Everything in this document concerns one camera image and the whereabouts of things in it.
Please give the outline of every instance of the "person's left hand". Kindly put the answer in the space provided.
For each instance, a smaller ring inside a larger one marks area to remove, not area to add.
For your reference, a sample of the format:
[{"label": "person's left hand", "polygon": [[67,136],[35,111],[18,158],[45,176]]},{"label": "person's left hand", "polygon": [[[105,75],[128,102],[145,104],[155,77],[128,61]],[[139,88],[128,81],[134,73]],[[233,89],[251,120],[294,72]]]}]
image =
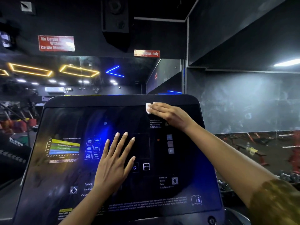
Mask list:
[{"label": "person's left hand", "polygon": [[129,160],[127,166],[124,168],[125,160],[134,143],[135,138],[133,137],[130,140],[122,155],[120,155],[128,133],[125,132],[120,142],[118,143],[119,136],[120,134],[116,133],[109,151],[108,146],[110,144],[110,140],[107,139],[95,176],[93,190],[96,189],[99,191],[103,191],[105,194],[107,194],[107,197],[118,190],[120,185],[127,178],[129,172],[131,171],[135,160],[135,156],[133,156]]}]

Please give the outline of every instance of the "black screen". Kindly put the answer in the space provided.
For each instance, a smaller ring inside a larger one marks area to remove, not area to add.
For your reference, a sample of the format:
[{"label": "black screen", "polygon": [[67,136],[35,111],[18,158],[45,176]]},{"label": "black screen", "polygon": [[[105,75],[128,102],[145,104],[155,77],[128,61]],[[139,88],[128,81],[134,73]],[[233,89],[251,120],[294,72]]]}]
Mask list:
[{"label": "black screen", "polygon": [[[199,106],[180,107],[202,123]],[[58,224],[92,189],[106,139],[126,131],[127,142],[136,138],[126,161],[136,156],[134,167],[95,224],[222,209],[211,163],[183,132],[148,115],[145,106],[47,108],[15,224]]]}]

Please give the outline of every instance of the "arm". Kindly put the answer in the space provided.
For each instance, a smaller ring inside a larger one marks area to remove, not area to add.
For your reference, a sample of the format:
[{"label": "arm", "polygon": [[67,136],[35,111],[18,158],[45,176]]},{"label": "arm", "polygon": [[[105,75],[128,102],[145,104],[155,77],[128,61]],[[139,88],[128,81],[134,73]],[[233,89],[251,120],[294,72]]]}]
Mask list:
[{"label": "arm", "polygon": [[181,108],[156,102],[148,111],[186,133],[247,207],[264,182],[276,179],[267,169],[199,126]]},{"label": "arm", "polygon": [[130,140],[127,147],[120,156],[121,149],[128,136],[125,132],[120,142],[118,138],[120,134],[117,133],[108,151],[110,144],[107,139],[102,157],[100,159],[94,187],[88,195],[77,205],[76,208],[60,223],[60,225],[89,225],[92,223],[97,212],[102,207],[107,198],[118,190],[123,181],[127,178],[129,172],[133,167],[135,156],[132,157],[127,166],[124,168],[126,157],[134,143],[134,137]]}]

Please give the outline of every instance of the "sign with white text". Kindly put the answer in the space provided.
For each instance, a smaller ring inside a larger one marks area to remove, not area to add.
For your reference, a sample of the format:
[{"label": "sign with white text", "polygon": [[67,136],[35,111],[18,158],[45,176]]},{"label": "sign with white text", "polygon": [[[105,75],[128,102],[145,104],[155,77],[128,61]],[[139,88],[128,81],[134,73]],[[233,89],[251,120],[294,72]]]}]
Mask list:
[{"label": "sign with white text", "polygon": [[153,57],[159,58],[160,51],[159,50],[134,50],[133,55],[136,57]]},{"label": "sign with white text", "polygon": [[47,36],[39,35],[40,51],[75,51],[73,36]]}]

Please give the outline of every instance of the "information book icon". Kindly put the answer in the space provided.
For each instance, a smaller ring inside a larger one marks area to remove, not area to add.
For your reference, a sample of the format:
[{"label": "information book icon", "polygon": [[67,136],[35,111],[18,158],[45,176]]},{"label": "information book icon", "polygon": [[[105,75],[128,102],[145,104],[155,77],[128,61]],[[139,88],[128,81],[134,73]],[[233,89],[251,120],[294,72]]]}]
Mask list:
[{"label": "information book icon", "polygon": [[201,196],[193,195],[190,198],[192,200],[192,205],[201,205],[202,204]]}]

